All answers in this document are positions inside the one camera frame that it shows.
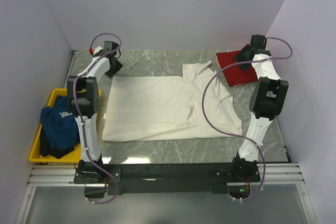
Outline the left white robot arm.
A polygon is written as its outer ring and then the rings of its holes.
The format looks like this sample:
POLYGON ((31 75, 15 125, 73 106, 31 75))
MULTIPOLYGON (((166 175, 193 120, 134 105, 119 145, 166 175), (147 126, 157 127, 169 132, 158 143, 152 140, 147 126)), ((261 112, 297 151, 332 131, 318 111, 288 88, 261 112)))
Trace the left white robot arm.
POLYGON ((103 47, 91 48, 90 53, 89 65, 67 79, 67 102, 79 130, 82 163, 101 160, 96 123, 101 104, 98 82, 103 76, 111 79, 123 67, 118 60, 120 45, 116 42, 105 41, 103 47))

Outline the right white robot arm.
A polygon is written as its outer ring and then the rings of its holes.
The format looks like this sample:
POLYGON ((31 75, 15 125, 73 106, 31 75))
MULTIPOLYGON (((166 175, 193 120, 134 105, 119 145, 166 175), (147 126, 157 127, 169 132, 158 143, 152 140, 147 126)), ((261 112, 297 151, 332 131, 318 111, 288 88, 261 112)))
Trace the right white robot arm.
POLYGON ((289 83, 277 74, 264 35, 252 35, 250 43, 234 59, 243 63, 243 70, 252 67, 258 78, 249 102, 249 127, 233 159, 231 171, 236 180, 245 180, 258 175, 257 161, 262 154, 262 142, 269 126, 282 111, 289 83))

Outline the white t shirt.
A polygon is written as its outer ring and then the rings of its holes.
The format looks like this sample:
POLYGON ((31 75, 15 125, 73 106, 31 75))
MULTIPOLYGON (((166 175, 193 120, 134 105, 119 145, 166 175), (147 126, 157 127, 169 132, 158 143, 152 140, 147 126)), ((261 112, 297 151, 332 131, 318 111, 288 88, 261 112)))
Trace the white t shirt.
POLYGON ((182 76, 113 77, 102 132, 106 142, 186 140, 242 133, 233 97, 206 63, 182 76))

